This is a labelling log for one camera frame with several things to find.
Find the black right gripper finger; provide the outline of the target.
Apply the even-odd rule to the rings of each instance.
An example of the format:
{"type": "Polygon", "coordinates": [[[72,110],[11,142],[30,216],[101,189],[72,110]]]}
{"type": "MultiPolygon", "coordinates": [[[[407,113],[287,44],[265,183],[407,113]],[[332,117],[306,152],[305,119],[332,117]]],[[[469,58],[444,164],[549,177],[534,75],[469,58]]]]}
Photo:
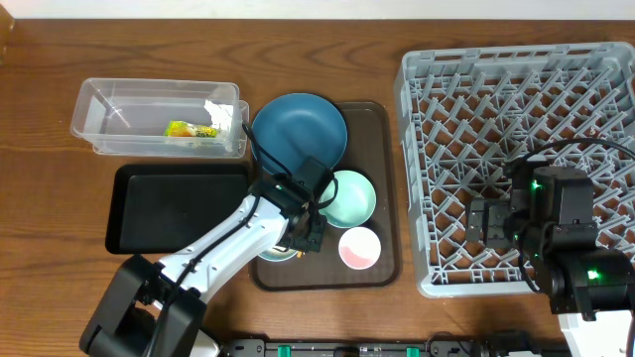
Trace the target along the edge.
{"type": "Polygon", "coordinates": [[[490,209],[497,206],[506,206],[505,199],[494,199],[476,197],[467,207],[467,216],[469,220],[487,220],[490,215],[490,209]]]}
{"type": "Polygon", "coordinates": [[[470,217],[467,220],[465,238],[468,242],[486,242],[486,220],[482,217],[470,217]]]}

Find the white tissue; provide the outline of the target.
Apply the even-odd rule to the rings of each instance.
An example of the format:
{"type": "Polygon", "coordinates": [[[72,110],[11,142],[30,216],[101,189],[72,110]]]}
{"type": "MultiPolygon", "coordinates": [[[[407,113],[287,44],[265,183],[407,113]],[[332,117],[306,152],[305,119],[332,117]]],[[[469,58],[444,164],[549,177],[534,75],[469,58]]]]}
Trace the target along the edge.
{"type": "Polygon", "coordinates": [[[234,106],[206,100],[203,108],[210,116],[209,128],[213,132],[212,137],[227,136],[233,126],[234,106]]]}

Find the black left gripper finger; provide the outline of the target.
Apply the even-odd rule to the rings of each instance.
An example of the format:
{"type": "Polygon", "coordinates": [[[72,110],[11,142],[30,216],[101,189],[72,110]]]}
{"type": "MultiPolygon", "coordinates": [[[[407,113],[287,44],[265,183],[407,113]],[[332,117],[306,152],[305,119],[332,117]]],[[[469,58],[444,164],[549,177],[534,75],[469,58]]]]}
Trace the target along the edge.
{"type": "Polygon", "coordinates": [[[312,226],[305,235],[305,251],[318,253],[321,249],[325,226],[312,226]]]}
{"type": "Polygon", "coordinates": [[[296,251],[307,251],[307,233],[305,231],[287,232],[283,237],[283,247],[296,251]]]}

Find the light blue bowl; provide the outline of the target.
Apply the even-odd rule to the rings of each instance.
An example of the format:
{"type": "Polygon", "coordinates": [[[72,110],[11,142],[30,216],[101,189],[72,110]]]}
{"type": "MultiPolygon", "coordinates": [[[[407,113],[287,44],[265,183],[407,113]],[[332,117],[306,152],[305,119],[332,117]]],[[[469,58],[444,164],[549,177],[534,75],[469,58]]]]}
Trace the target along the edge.
{"type": "Polygon", "coordinates": [[[290,248],[282,248],[278,246],[274,246],[271,249],[268,249],[259,255],[259,258],[273,263],[284,262],[289,259],[296,257],[298,254],[297,250],[290,248]]]}

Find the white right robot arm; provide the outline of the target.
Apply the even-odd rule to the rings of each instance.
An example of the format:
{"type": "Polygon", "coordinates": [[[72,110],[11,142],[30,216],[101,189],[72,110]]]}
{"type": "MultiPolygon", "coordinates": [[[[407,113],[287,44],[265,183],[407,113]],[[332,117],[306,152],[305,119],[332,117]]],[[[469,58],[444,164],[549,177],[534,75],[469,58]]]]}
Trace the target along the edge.
{"type": "Polygon", "coordinates": [[[493,249],[515,249],[530,290],[549,298],[552,313],[594,322],[601,311],[633,310],[634,269],[628,257],[596,244],[593,182],[587,173],[545,161],[507,164],[507,198],[477,197],[466,208],[465,237],[493,249]]]}

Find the yellow snack wrapper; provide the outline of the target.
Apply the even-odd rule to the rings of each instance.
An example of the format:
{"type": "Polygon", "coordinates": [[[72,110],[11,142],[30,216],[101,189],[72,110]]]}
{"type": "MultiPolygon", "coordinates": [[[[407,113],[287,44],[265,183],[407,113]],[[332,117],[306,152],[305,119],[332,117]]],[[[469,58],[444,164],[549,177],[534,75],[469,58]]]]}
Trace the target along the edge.
{"type": "Polygon", "coordinates": [[[171,121],[164,135],[166,137],[215,138],[219,133],[219,129],[215,129],[211,126],[192,124],[185,121],[171,121]]]}

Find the white pink cup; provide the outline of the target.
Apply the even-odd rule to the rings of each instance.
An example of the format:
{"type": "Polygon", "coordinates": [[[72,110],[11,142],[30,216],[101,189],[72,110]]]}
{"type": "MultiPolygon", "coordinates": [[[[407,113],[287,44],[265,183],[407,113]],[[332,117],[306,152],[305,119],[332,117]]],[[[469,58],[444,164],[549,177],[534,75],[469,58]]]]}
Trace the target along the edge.
{"type": "Polygon", "coordinates": [[[338,242],[341,261],[352,270],[366,270],[377,263],[382,251],[376,233],[365,227],[346,230],[338,242]]]}

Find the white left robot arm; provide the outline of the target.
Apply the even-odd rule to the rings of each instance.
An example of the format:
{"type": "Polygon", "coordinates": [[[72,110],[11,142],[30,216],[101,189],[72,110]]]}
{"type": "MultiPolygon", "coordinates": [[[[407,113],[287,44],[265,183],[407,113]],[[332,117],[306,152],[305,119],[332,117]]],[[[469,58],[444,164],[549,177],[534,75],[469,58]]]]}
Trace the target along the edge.
{"type": "Polygon", "coordinates": [[[78,346],[88,356],[216,356],[202,329],[208,302],[253,258],[278,245],[333,181],[274,175],[256,182],[224,221],[152,263],[141,255],[116,271],[78,346]]]}

